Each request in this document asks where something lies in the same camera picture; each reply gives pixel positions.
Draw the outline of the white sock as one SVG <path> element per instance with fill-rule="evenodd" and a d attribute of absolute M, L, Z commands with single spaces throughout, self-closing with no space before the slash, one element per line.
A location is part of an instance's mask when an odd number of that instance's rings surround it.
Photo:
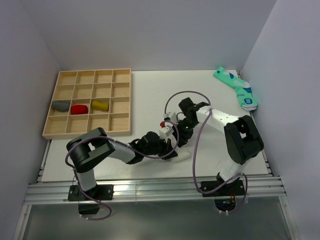
<path fill-rule="evenodd" d="M 172 163 L 182 162 L 191 158 L 191 153 L 186 147 L 176 148 L 175 152 L 177 156 L 170 159 Z"/>

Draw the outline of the yellow sock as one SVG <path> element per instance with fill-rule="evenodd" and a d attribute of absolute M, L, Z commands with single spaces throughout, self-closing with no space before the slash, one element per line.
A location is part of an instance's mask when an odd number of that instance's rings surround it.
<path fill-rule="evenodd" d="M 108 102 L 100 102 L 98 100 L 93 100 L 91 103 L 91 107 L 93 110 L 107 112 L 109 110 Z"/>

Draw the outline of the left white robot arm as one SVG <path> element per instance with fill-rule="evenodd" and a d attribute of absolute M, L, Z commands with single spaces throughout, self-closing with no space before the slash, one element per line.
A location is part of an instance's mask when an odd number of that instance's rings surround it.
<path fill-rule="evenodd" d="M 105 130 L 98 127 L 68 142 L 65 163 L 74 171 L 79 194 L 91 200 L 98 193 L 94 168 L 104 159 L 109 157 L 128 165 L 137 164 L 143 158 L 168 160 L 178 156 L 175 148 L 170 139 L 165 140 L 153 131 L 125 144 L 107 136 Z"/>

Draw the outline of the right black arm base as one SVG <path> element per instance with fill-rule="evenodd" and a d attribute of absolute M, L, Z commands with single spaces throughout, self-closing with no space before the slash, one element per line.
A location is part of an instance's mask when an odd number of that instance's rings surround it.
<path fill-rule="evenodd" d="M 219 212 L 229 214 L 237 208 L 237 197 L 243 197 L 244 203 L 247 197 L 248 186 L 242 179 L 237 178 L 232 183 L 226 183 L 224 186 L 210 194 L 202 194 L 203 197 L 224 197 L 214 199 L 215 207 Z"/>

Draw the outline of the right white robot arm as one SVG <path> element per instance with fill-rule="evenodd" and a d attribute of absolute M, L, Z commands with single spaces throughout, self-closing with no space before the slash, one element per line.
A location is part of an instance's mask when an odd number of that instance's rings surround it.
<path fill-rule="evenodd" d="M 229 159 L 218 173 L 217 191 L 229 194 L 234 188 L 234 176 L 243 172 L 252 158 L 263 149 L 264 143 L 253 119 L 230 115 L 212 108 L 206 102 L 195 104 L 189 97 L 178 104 L 184 119 L 178 121 L 173 135 L 178 140 L 178 147 L 186 145 L 194 133 L 194 128 L 201 124 L 200 131 L 208 125 L 224 134 Z"/>

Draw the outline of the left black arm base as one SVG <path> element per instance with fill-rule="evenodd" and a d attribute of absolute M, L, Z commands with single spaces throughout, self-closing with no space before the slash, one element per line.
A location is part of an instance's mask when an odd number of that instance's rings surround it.
<path fill-rule="evenodd" d="M 102 201 L 113 199 L 113 193 L 114 186 L 112 184 L 97 184 L 88 191 L 80 190 L 79 185 L 71 185 L 67 200 L 78 202 L 79 214 L 90 217 L 99 212 Z"/>

